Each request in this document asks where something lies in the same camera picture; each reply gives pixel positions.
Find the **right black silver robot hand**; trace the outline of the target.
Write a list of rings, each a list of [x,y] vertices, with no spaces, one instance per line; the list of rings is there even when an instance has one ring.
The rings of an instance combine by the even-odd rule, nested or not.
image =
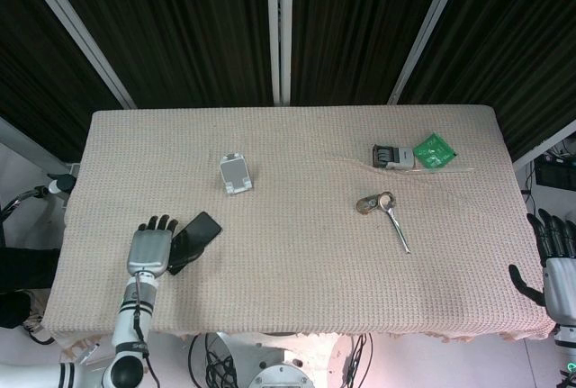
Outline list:
[[[544,209],[537,218],[526,215],[532,226],[540,266],[543,269],[542,292],[528,286],[515,265],[508,266],[512,284],[536,305],[545,307],[548,316],[560,326],[575,326],[575,223],[563,221]]]

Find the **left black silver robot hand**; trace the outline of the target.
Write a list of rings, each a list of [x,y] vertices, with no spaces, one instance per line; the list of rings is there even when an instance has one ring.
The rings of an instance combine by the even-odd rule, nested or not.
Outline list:
[[[127,270],[130,275],[146,273],[159,278],[166,272],[177,224],[176,219],[164,214],[152,216],[148,222],[138,226],[128,255]]]

